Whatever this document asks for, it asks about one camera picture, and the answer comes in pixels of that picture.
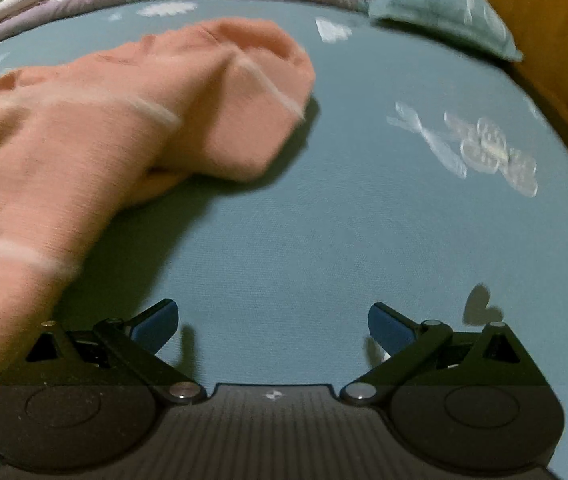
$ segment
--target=white stripe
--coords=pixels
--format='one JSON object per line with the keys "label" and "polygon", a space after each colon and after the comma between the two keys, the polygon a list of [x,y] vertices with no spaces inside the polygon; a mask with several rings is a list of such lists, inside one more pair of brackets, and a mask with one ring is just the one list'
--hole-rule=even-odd
{"label": "white stripe", "polygon": [[37,92],[37,94],[21,91],[11,93],[7,98],[0,97],[0,106],[24,106],[29,102],[40,104],[60,101],[80,104],[122,102],[165,126],[177,128],[182,124],[178,115],[162,105],[146,101],[138,96],[112,94],[106,91],[81,91],[81,93],[78,93],[72,88],[55,88],[51,92],[44,91]]}
{"label": "white stripe", "polygon": [[72,279],[79,273],[79,266],[48,258],[44,254],[10,240],[0,238],[0,258],[17,260],[49,274]]}
{"label": "white stripe", "polygon": [[302,110],[300,105],[295,100],[282,93],[280,89],[275,86],[273,81],[271,81],[267,77],[267,75],[262,71],[262,69],[259,67],[259,65],[257,65],[256,62],[250,59],[246,54],[239,53],[238,63],[248,69],[248,71],[255,76],[257,81],[259,81],[264,88],[266,88],[271,94],[273,94],[273,97],[275,97],[283,107],[293,112],[300,119],[304,119],[304,110]]}

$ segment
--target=pillow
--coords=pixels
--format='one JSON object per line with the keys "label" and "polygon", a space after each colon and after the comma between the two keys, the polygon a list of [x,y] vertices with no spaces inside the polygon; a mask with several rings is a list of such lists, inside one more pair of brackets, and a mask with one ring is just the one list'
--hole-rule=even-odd
{"label": "pillow", "polygon": [[411,23],[508,61],[524,57],[487,0],[373,0],[368,15],[374,20]]}

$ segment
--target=blue bedsheet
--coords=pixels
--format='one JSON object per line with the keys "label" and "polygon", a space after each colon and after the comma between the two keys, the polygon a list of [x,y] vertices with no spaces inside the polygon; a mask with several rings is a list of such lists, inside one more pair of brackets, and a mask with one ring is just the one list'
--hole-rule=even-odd
{"label": "blue bedsheet", "polygon": [[[339,388],[371,365],[373,302],[480,330],[481,312],[470,319],[477,326],[462,318],[483,284],[495,307],[487,316],[502,313],[564,405],[551,466],[568,480],[568,152],[525,93],[486,62],[355,13],[265,0],[167,3],[25,32],[0,44],[0,73],[219,16],[267,18],[314,63],[307,122],[260,183],[197,176],[118,216],[59,305],[66,327],[173,298],[183,328],[160,355],[207,388]],[[498,125],[505,150],[526,157],[528,187],[482,170],[472,150],[462,161],[445,112],[473,136]]]}

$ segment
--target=silver screw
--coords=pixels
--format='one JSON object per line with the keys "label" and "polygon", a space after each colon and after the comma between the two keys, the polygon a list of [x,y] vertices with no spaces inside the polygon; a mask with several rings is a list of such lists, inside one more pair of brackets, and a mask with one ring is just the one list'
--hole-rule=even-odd
{"label": "silver screw", "polygon": [[175,383],[168,388],[168,392],[178,399],[192,399],[197,397],[201,391],[202,388],[200,388],[199,384],[191,383],[190,381]]}
{"label": "silver screw", "polygon": [[344,393],[351,399],[368,400],[375,397],[378,390],[372,384],[351,383],[344,388]]}

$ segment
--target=bed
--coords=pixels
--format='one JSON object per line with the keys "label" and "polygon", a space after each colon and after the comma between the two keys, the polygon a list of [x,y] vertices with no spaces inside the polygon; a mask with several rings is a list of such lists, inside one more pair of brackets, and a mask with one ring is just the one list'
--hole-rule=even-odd
{"label": "bed", "polygon": [[[342,7],[140,0],[0,41],[1,73],[243,16],[276,22],[317,74],[305,122],[262,179],[194,176],[121,213],[57,319],[84,330],[173,298],[182,328],[160,356],[209,390],[341,388],[381,358],[367,339],[375,301],[455,330],[504,320],[565,409],[550,467],[568,480],[568,149],[491,59]],[[519,177],[462,160],[465,128],[499,129]]]}

